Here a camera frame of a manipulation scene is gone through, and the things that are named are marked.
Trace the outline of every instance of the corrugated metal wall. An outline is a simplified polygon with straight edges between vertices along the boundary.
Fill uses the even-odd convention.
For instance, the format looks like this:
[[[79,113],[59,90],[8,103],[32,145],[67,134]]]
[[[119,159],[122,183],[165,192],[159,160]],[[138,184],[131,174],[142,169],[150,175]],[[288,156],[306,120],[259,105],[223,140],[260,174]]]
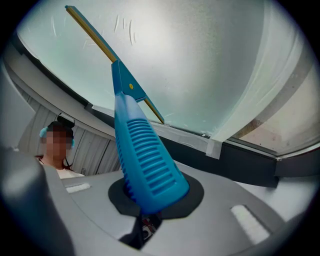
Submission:
[[[21,152],[33,156],[41,155],[43,154],[43,145],[40,143],[39,132],[43,127],[56,120],[57,115],[39,104],[18,85],[16,87],[36,112],[24,131],[18,148]],[[75,144],[73,150],[67,156],[69,164],[73,163],[72,170],[88,176],[120,169],[117,147],[113,140],[101,137],[79,126],[74,126],[72,130]]]

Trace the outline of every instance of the person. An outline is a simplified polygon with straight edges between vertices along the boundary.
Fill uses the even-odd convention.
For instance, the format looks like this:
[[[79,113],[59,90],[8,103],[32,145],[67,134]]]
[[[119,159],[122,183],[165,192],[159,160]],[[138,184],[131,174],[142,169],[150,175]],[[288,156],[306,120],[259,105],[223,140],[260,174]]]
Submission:
[[[74,132],[71,127],[60,121],[53,121],[41,130],[41,143],[45,144],[45,150],[43,155],[35,157],[42,165],[55,168],[60,179],[82,177],[84,175],[74,172],[71,169],[72,164],[67,161],[67,150],[74,145]]]

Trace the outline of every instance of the glass surface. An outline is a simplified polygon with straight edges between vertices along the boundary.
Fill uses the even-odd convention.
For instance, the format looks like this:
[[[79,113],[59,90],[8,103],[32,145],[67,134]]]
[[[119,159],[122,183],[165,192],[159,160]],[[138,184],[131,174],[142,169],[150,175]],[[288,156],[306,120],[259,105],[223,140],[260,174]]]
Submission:
[[[40,2],[19,26],[19,38],[72,90],[111,110],[111,62],[65,5],[100,32],[166,124],[201,135],[223,123],[246,89],[264,21],[263,2],[255,0]]]
[[[21,42],[72,90],[113,111],[111,61],[65,5],[76,6],[100,32],[167,125],[220,142],[233,135],[275,155],[320,140],[318,66],[276,4],[41,1],[17,29]]]

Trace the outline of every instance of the white shirt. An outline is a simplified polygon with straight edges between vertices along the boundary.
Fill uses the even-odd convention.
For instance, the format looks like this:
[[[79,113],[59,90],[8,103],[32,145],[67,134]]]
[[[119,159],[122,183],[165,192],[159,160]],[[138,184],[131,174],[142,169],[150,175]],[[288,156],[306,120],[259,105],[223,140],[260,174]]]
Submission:
[[[68,178],[75,178],[75,177],[83,177],[83,174],[76,173],[72,170],[67,170],[67,169],[61,169],[61,170],[56,170],[58,172],[59,178],[60,179],[68,179]]]

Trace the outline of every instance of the black rubber base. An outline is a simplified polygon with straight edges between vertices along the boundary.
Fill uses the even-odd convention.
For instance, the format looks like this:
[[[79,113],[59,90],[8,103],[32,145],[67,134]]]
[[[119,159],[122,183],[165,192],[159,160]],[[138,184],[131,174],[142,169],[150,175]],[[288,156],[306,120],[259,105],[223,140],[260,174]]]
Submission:
[[[198,207],[204,198],[205,191],[201,183],[183,172],[182,174],[189,183],[189,191],[178,202],[164,208],[159,213],[161,220],[187,217]],[[117,180],[110,186],[108,196],[119,213],[133,217],[140,216],[140,206],[128,196],[123,178]]]
[[[135,223],[131,233],[125,234],[123,237],[119,239],[119,241],[138,250],[142,248],[142,246],[144,245],[144,241],[141,216],[135,219]]]

